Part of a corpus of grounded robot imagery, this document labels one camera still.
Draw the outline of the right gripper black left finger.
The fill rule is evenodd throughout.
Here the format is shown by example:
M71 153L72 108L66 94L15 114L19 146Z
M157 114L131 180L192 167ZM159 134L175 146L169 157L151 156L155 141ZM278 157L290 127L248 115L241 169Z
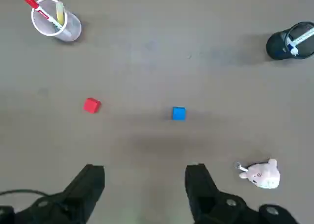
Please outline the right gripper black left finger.
M32 189L7 190L11 194L35 194L40 197L28 208L15 212L12 206L0 207L2 224L85 224L105 188L104 166L87 164L61 192L49 195Z

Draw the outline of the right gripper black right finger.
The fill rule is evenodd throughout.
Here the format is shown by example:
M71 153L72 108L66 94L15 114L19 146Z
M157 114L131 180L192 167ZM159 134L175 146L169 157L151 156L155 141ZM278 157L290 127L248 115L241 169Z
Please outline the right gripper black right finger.
M239 196L220 191L204 164L185 169L185 190L195 224L297 224L291 213L278 205L249 208Z

